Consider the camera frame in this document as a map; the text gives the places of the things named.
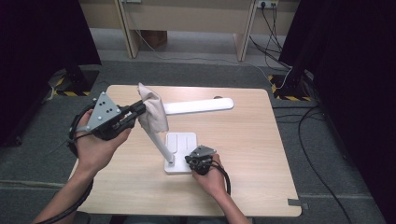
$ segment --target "human hand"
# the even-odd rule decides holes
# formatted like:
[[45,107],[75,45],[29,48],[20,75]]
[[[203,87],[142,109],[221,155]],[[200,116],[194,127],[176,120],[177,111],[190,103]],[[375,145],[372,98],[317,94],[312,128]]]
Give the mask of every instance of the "human hand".
[[[222,167],[219,154],[214,154],[212,160],[216,161]],[[199,175],[195,171],[192,171],[192,176],[197,180],[201,188],[212,197],[227,193],[224,184],[224,175],[216,167],[210,167],[206,175]]]
[[[78,126],[87,125],[92,110],[88,111],[81,118]],[[111,161],[116,149],[128,139],[131,129],[128,128],[120,133],[116,138],[105,141],[94,135],[80,137],[76,142],[78,149],[78,168],[77,171],[88,172],[89,175],[95,176],[97,172],[105,168]],[[76,133],[76,137],[86,134],[84,132]]]

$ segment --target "gray carpet floor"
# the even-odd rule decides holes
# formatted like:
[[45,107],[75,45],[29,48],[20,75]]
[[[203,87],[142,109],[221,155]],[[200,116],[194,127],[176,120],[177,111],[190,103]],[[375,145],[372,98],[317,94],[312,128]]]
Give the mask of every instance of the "gray carpet floor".
[[[37,110],[22,135],[22,145],[0,149],[0,223],[29,223],[57,189],[33,186],[37,181],[64,183],[76,159],[65,144],[73,117],[109,85],[142,82],[145,85],[201,86],[265,89],[270,85],[262,72],[248,65],[194,63],[134,63],[103,61],[92,92],[86,97],[54,96]],[[266,74],[275,74],[262,67]],[[276,121],[304,211],[299,217],[256,217],[255,223],[347,223],[341,207],[323,186],[300,146],[301,115],[318,102],[280,101],[271,97]],[[326,114],[316,108],[301,125],[301,137],[309,159],[346,209],[353,223],[385,223],[361,179],[335,143]],[[91,223],[108,223],[110,216],[92,215]]]

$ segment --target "wall socket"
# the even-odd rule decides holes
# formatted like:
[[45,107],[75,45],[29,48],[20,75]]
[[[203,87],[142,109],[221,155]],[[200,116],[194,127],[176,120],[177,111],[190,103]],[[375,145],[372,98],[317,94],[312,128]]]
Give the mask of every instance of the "wall socket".
[[259,1],[257,1],[257,7],[262,8],[262,2],[265,3],[265,8],[273,8],[273,7],[277,7],[277,4],[279,1],[277,1],[277,0],[266,0],[266,1],[259,0]]

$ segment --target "white cloth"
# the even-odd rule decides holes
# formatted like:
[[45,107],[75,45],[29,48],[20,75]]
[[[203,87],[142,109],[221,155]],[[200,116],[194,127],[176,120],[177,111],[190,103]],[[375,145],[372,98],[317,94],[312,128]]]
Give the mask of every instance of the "white cloth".
[[149,133],[161,133],[169,131],[168,119],[166,118],[163,101],[160,95],[139,83],[137,88],[146,106],[146,113],[139,116],[138,120],[142,128]]

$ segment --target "lamp arm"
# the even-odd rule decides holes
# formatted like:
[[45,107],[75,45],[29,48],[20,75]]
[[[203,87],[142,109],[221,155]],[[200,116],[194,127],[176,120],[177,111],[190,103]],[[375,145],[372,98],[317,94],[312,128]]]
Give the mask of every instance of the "lamp arm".
[[144,129],[148,135],[148,137],[151,139],[151,141],[154,143],[154,145],[160,150],[160,152],[163,154],[163,157],[168,161],[169,163],[174,163],[175,162],[175,156],[174,154],[168,149],[168,147],[163,143],[163,140],[157,133],[150,133],[146,129]]
[[163,104],[166,115],[196,114],[233,109],[233,99],[216,98]]

